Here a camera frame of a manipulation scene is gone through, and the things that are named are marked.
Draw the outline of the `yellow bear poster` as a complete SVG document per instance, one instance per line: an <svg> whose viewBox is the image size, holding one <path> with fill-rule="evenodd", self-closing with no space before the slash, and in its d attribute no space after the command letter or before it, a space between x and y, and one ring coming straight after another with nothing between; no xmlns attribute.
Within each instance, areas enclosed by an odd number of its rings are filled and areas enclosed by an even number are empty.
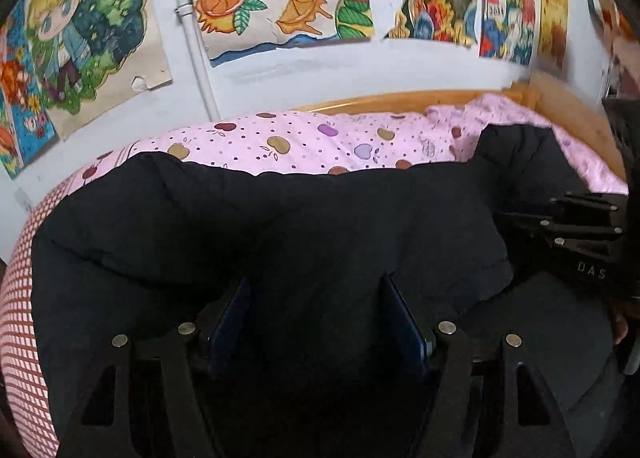
<svg viewBox="0 0 640 458"><path fill-rule="evenodd" d="M570 0L540 0L538 56L558 72L563 69Z"/></svg>

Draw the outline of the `orange girl blue poster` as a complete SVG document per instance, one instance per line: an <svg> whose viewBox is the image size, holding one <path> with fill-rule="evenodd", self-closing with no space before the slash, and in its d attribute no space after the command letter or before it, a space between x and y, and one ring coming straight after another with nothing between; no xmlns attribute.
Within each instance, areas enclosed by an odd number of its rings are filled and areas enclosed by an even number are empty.
<svg viewBox="0 0 640 458"><path fill-rule="evenodd" d="M1 166L14 179L54 139L19 0L1 25Z"/></svg>

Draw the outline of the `blond boy cartoon poster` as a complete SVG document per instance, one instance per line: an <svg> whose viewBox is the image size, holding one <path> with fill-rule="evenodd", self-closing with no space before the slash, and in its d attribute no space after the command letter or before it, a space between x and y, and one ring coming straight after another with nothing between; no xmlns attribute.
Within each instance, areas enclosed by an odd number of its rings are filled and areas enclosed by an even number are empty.
<svg viewBox="0 0 640 458"><path fill-rule="evenodd" d="M25 31L61 139L172 81L152 0L25 0Z"/></svg>

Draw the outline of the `wooden bed frame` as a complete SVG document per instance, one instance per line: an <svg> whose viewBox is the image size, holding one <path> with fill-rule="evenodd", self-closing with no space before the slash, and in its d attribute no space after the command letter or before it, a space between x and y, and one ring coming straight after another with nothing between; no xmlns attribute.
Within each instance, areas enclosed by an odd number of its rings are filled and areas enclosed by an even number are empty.
<svg viewBox="0 0 640 458"><path fill-rule="evenodd" d="M623 155L615 144L614 135L604 110L583 102L573 88L557 78L536 71L529 80L517 80L509 88L495 90L526 106L590 147L608 164L612 172L625 179ZM438 104L462 106L486 94L485 89L432 89L416 92L388 92L303 106L304 112L326 115L394 112L408 113L426 110Z"/></svg>

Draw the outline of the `white wall pipe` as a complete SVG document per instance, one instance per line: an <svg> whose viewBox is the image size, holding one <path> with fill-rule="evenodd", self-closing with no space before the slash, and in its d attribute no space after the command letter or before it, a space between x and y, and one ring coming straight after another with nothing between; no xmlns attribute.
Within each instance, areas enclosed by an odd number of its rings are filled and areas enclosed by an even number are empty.
<svg viewBox="0 0 640 458"><path fill-rule="evenodd" d="M207 115L212 121L218 121L220 114L208 77L207 62L204 59L193 0L176 0L175 14L186 36L186 48L188 48L196 84L198 84Z"/></svg>

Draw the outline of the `pink apple print bedsheet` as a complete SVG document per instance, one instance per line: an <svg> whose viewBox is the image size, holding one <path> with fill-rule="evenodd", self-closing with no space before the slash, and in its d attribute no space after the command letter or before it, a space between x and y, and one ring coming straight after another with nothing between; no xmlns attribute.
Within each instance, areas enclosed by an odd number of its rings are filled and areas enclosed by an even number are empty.
<svg viewBox="0 0 640 458"><path fill-rule="evenodd" d="M326 115L258 113L228 122L174 129L99 155L70 174L29 214L1 284L1 371L17 433L34 457L58 450L48 391L32 326L32 238L66 196L106 175L133 155L167 152L251 174L341 174L406 169L427 162L464 162L489 124L549 127L568 163L595 192L623 195L623 160L610 126L592 111L544 111L521 92L485 92L470 100L422 104L416 111Z"/></svg>

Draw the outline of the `black large jacket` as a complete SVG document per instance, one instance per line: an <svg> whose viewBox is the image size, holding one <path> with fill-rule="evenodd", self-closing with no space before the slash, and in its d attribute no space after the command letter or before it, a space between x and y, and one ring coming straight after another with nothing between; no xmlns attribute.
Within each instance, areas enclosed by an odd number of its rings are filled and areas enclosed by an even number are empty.
<svg viewBox="0 0 640 458"><path fill-rule="evenodd" d="M425 423L387 368L382 279L486 357L523 342L572 457L620 428L611 305L504 230L587 189L549 129L489 126L457 163L250 175L140 153L65 197L32 241L32 317L61 441L117 334L169 331L240 285L205 382L212 457L420 457Z"/></svg>

